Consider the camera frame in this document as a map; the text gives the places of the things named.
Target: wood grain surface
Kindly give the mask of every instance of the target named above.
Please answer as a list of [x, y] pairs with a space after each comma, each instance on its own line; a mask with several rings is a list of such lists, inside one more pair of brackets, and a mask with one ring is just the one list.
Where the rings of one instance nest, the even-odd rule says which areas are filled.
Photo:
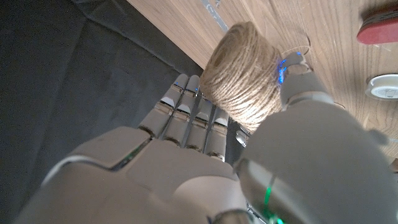
[[[202, 68], [224, 35], [201, 0], [128, 1]], [[210, 3], [228, 27], [253, 21], [282, 56], [308, 51], [308, 62], [337, 103], [366, 129], [398, 139], [398, 101], [364, 94], [370, 78], [398, 73], [398, 44], [356, 40], [363, 19], [396, 0], [221, 0], [219, 8]], [[382, 150], [398, 157], [396, 142]]]

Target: spool of twine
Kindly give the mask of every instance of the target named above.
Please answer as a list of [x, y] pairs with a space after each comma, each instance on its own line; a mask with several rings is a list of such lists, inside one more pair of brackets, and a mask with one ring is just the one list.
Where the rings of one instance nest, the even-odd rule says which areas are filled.
[[201, 91], [253, 133], [268, 115], [281, 110], [279, 59], [278, 51], [252, 22], [235, 24], [202, 73]]

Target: black cloth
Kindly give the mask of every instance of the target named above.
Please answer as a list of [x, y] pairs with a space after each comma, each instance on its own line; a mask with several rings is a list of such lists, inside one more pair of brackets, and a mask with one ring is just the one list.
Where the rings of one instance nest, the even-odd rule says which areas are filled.
[[125, 0], [8, 1], [0, 16], [0, 223], [79, 144], [136, 128], [180, 73], [202, 73]]

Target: red object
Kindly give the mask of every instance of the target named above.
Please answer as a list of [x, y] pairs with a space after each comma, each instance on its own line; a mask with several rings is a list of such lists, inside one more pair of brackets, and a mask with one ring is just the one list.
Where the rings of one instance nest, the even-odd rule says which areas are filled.
[[398, 8], [367, 18], [356, 38], [363, 44], [398, 42]]

